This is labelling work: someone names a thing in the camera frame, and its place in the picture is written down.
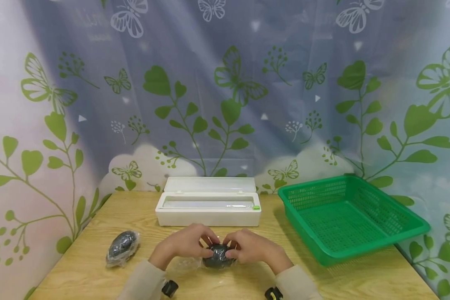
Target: green basket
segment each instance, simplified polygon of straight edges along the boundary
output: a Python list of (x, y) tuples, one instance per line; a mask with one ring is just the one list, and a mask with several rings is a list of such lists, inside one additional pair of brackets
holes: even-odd
[(427, 233), (430, 225), (354, 175), (280, 187), (285, 214), (323, 266)]

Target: sleeve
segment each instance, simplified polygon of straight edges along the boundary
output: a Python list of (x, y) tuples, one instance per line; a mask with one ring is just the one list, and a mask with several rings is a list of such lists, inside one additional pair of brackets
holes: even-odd
[(299, 265), (287, 269), (276, 277), (276, 285), (284, 300), (321, 300), (318, 289)]
[(140, 262), (127, 279), (117, 300), (159, 300), (165, 272), (148, 261)]

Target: wooden table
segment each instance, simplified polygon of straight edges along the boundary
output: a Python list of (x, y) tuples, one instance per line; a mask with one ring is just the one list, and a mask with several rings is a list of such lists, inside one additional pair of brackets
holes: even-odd
[[(159, 241), (180, 229), (158, 225), (155, 206), (159, 195), (114, 193), (31, 299), (116, 299), (135, 265), (147, 259)], [(395, 247), (341, 265), (320, 266), (288, 223), (278, 196), (260, 196), (260, 202), (260, 226), (251, 230), (282, 245), (291, 260), (313, 278), (324, 299), (437, 299)], [(212, 229), (221, 239), (237, 230)], [(125, 268), (105, 269), (108, 247), (124, 230), (140, 233), (140, 248)], [(174, 296), (177, 300), (264, 300), (264, 292), (274, 285), (273, 273), (263, 263), (237, 264), (216, 271), (197, 269), (190, 259), (176, 258), (167, 272), (167, 277), (180, 286)]]

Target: curtain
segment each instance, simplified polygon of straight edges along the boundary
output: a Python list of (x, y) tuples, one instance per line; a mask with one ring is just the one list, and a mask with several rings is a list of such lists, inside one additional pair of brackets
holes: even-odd
[(116, 190), (351, 172), (430, 222), (399, 248), (450, 299), (450, 0), (0, 0), (0, 299)]

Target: white plastic box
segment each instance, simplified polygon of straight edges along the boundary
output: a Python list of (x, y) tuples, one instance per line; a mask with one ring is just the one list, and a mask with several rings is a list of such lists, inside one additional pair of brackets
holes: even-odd
[(155, 213), (160, 226), (256, 227), (262, 208), (252, 177), (169, 177)]

